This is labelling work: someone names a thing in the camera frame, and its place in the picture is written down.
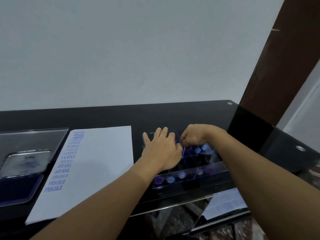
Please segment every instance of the clear acrylic box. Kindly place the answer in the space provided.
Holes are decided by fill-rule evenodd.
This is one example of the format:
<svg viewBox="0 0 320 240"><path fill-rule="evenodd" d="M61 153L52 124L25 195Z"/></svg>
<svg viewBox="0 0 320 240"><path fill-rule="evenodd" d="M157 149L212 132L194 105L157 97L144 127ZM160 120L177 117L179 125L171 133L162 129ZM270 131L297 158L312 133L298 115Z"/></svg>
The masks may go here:
<svg viewBox="0 0 320 240"><path fill-rule="evenodd" d="M176 130L169 131L175 133L175 142L180 142L180 136ZM150 140L154 133L147 133ZM181 183L196 178L206 177L227 171L223 161L218 156L216 150L209 144L186 146L179 163L170 170L160 172L152 182L153 189L161 189L165 186Z"/></svg>

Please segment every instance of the white paper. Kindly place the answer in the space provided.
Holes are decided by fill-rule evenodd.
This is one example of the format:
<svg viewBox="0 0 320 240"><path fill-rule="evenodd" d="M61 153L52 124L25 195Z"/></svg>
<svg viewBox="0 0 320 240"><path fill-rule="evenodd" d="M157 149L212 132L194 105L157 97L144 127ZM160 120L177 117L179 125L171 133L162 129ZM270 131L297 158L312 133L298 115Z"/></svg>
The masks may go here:
<svg viewBox="0 0 320 240"><path fill-rule="evenodd" d="M72 130L26 224L61 216L133 164L131 126Z"/></svg>
<svg viewBox="0 0 320 240"><path fill-rule="evenodd" d="M233 188L215 193L202 215L209 220L243 208L247 208L247 205L241 197L238 189Z"/></svg>

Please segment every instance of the metal bolt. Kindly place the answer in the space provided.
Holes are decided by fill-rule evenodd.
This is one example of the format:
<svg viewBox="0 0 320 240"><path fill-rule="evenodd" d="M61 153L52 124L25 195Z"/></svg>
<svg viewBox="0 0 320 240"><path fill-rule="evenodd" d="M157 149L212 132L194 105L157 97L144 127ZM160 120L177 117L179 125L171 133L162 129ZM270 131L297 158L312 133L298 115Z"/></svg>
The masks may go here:
<svg viewBox="0 0 320 240"><path fill-rule="evenodd" d="M296 149L298 149L299 151L305 152L306 149L304 149L303 147L296 145Z"/></svg>

